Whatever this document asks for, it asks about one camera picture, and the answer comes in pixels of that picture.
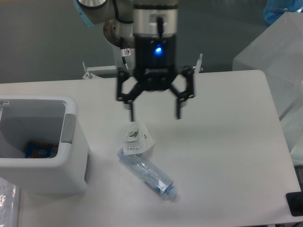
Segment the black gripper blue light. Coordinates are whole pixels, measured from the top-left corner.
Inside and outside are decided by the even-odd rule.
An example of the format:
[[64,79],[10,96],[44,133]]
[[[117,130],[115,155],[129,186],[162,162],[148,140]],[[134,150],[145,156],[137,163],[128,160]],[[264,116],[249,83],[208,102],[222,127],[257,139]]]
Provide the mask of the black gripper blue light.
[[172,84],[177,76],[176,44],[177,35],[151,37],[135,35],[135,69],[133,76],[137,80],[128,94],[122,92],[123,83],[130,78],[130,72],[117,68],[116,100],[123,102],[130,110],[131,122],[135,121],[134,101],[143,91],[170,91],[176,96],[177,119],[181,119],[183,104],[195,97],[194,69],[184,66],[178,75],[186,79],[186,88],[179,92]]

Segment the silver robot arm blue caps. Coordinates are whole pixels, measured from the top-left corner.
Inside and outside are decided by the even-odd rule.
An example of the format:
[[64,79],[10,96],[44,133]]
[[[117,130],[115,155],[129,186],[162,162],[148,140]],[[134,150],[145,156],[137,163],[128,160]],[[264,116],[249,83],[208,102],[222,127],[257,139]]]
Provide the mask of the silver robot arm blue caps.
[[134,65],[122,56],[117,65],[116,99],[133,110],[144,91],[170,90],[176,96],[176,117],[195,96],[194,70],[176,68],[178,2],[176,0],[76,0],[88,26],[103,24],[106,39],[125,52],[134,50]]

